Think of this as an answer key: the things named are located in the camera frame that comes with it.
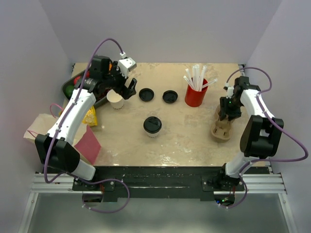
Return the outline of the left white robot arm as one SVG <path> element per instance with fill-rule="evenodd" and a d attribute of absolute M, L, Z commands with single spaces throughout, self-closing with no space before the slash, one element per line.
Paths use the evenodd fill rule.
<path fill-rule="evenodd" d="M 136 94 L 136 79 L 132 79 L 129 86 L 125 85 L 129 72 L 136 66 L 136 62 L 125 54 L 114 62 L 105 56 L 92 58 L 83 77 L 74 86 L 62 115 L 46 134 L 38 134 L 35 138 L 44 175 L 52 167 L 83 179 L 84 186 L 89 190 L 100 187 L 101 179 L 95 175 L 95 167 L 80 158 L 73 147 L 73 140 L 87 111 L 106 90 L 114 90 L 125 100 Z"/>

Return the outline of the brown paper bag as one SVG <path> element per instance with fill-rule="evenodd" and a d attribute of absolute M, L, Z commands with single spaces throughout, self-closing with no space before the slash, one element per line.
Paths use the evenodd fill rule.
<path fill-rule="evenodd" d="M 58 118 L 59 116 L 54 116 L 53 114 L 39 114 L 26 130 L 23 138 L 34 143 L 35 137 L 38 134 L 46 134 Z M 91 127 L 83 123 L 80 124 L 77 130 L 73 140 L 73 146 L 79 152 L 81 159 L 91 165 L 95 163 L 101 150 L 101 145 Z"/>

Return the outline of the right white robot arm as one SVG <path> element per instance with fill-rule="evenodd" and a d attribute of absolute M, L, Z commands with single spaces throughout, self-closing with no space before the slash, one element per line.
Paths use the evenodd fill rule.
<path fill-rule="evenodd" d="M 219 189 L 227 191 L 239 181 L 245 171 L 256 159 L 273 157 L 279 146 L 282 132 L 264 115 L 256 97 L 260 88 L 252 85 L 249 78 L 240 76 L 233 86 L 226 85 L 226 97 L 220 98 L 220 120 L 233 121 L 241 117 L 241 107 L 245 107 L 249 120 L 240 139 L 240 152 L 229 163 L 223 165 L 223 175 L 216 179 Z"/>

